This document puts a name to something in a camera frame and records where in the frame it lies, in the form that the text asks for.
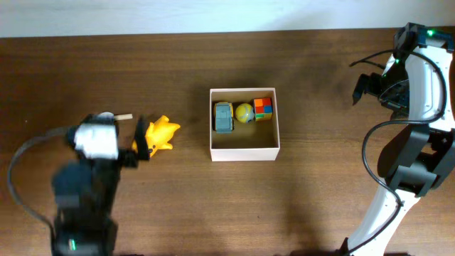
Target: yellow-green ball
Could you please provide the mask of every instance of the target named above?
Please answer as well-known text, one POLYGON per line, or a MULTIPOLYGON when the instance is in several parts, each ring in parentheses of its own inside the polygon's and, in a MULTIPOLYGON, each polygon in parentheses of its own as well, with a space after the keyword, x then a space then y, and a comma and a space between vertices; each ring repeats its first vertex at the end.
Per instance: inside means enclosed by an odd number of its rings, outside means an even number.
POLYGON ((248 103, 240 104, 235 109, 235 118, 244 124, 251 122, 255 118, 253 107, 248 103))

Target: tabletop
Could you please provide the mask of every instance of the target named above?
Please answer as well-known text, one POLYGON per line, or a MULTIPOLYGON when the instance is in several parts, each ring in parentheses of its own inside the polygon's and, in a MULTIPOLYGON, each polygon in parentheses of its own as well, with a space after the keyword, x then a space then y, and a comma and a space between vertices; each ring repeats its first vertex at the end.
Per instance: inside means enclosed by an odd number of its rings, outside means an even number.
MULTIPOLYGON (((122 170, 112 211, 116 255, 272 256, 339 248, 378 187, 361 161, 363 137, 391 114, 374 97, 352 106, 359 75, 381 70, 348 64, 391 48, 395 31, 0 39, 2 255, 50 254, 46 226, 8 194, 14 151, 48 129, 105 111, 134 115, 119 123, 122 146, 131 143, 141 115, 155 121, 164 114, 181 125, 172 150, 122 170), (276 161, 210 160, 209 89, 235 87, 276 88, 276 161)), ((374 133, 371 166, 402 128, 374 133)), ((27 152, 14 176, 25 202, 52 218, 51 177, 74 159, 62 139, 27 152)), ((454 195, 452 174, 407 214, 387 251, 453 255, 454 195)))

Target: yellow stuffed animal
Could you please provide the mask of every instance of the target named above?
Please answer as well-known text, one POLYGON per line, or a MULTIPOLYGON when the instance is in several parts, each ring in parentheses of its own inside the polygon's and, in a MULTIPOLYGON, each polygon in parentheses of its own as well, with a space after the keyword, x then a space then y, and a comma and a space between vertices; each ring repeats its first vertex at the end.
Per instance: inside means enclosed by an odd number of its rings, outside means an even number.
MULTIPOLYGON (((169 140, 172 139, 173 133, 178 128, 180 128, 180 125, 170 123, 167 116, 161 116, 155 123, 150 123, 145 134, 150 157, 152 157, 158 149, 172 149, 169 140)), ((136 141, 133 142, 132 148, 137 151, 136 141)))

